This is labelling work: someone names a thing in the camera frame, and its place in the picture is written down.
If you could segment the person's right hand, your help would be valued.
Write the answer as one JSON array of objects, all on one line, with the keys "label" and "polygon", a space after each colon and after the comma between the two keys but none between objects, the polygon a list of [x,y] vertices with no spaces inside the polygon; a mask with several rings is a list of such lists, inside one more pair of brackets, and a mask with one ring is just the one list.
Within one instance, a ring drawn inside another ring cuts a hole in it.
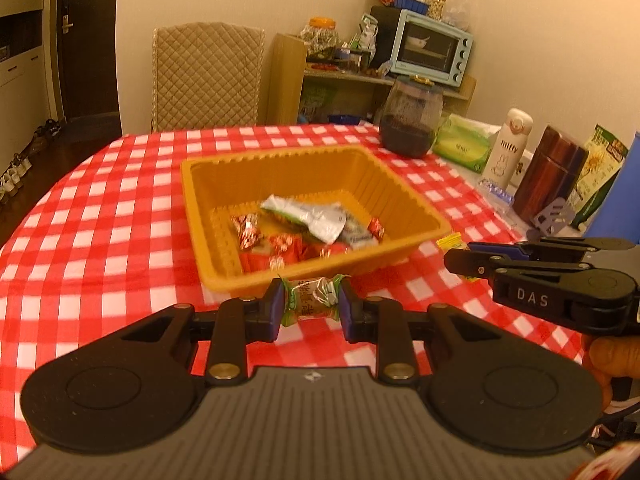
[{"label": "person's right hand", "polygon": [[582,366],[589,370],[602,389],[602,408],[613,399],[612,379],[640,377],[640,338],[582,336]]}]

